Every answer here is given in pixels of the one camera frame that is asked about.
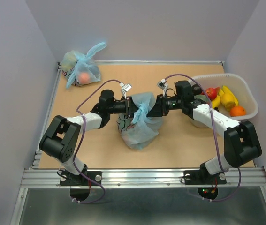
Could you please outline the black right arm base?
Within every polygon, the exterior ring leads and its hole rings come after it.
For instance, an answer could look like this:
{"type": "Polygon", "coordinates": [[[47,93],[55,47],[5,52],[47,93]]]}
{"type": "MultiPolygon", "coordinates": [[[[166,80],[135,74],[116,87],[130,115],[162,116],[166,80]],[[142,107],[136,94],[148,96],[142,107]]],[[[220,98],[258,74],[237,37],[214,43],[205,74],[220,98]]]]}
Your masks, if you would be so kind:
{"type": "Polygon", "coordinates": [[[218,172],[211,175],[204,163],[200,165],[197,170],[186,170],[180,178],[180,182],[185,185],[199,185],[197,188],[198,195],[202,199],[209,201],[216,200],[218,195],[218,185],[226,184],[226,177],[224,172],[218,172]]]}

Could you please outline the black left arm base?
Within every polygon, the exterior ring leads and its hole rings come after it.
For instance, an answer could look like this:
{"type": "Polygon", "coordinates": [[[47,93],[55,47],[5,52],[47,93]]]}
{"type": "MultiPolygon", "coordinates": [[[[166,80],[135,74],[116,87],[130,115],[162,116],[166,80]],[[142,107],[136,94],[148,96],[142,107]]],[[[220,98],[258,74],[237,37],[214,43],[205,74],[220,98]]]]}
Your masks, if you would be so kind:
{"type": "Polygon", "coordinates": [[[78,204],[91,204],[98,202],[105,195],[105,189],[101,185],[102,171],[88,171],[85,165],[80,174],[74,175],[66,169],[59,169],[57,175],[60,177],[59,186],[70,187],[69,195],[71,201],[78,204]],[[102,189],[101,196],[92,195],[92,187],[102,189]]]}

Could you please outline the light blue printed plastic bag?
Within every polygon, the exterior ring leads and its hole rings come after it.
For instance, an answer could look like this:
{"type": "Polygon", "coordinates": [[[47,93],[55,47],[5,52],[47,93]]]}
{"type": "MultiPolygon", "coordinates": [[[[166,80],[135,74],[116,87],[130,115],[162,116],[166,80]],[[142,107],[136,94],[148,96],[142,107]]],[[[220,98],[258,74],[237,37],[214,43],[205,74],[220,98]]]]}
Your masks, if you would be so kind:
{"type": "Polygon", "coordinates": [[[133,118],[119,114],[116,123],[125,144],[131,149],[141,150],[159,134],[163,119],[146,116],[156,102],[152,92],[132,95],[132,101],[137,106],[133,118]]]}

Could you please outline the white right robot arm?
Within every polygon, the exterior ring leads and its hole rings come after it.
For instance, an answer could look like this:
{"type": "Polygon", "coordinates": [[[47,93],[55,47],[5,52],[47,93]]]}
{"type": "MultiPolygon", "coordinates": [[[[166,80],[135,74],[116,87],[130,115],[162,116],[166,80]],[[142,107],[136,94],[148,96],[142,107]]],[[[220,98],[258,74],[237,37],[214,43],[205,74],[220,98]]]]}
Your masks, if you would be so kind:
{"type": "Polygon", "coordinates": [[[175,83],[176,95],[166,97],[157,96],[154,107],[148,112],[148,117],[166,116],[171,110],[180,109],[194,121],[198,121],[212,129],[224,139],[223,154],[203,163],[198,177],[204,183],[209,183],[217,173],[230,168],[238,168],[252,161],[262,154],[262,149],[254,125],[249,122],[240,122],[231,119],[214,110],[207,103],[195,99],[191,84],[188,81],[175,83]]]}

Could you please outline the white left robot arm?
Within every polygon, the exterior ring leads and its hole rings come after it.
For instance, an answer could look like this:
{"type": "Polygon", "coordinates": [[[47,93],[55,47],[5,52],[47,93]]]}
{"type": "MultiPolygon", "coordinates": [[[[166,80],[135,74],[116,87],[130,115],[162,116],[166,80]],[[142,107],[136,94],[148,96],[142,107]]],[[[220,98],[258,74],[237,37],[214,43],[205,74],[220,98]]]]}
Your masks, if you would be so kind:
{"type": "Polygon", "coordinates": [[[87,173],[83,170],[85,164],[74,156],[79,135],[83,131],[103,128],[110,121],[111,114],[133,117],[137,110],[131,96],[115,100],[112,90],[103,90],[90,112],[69,118],[55,116],[41,138],[39,149],[59,161],[71,173],[72,181],[84,184],[87,180],[87,173]]]}

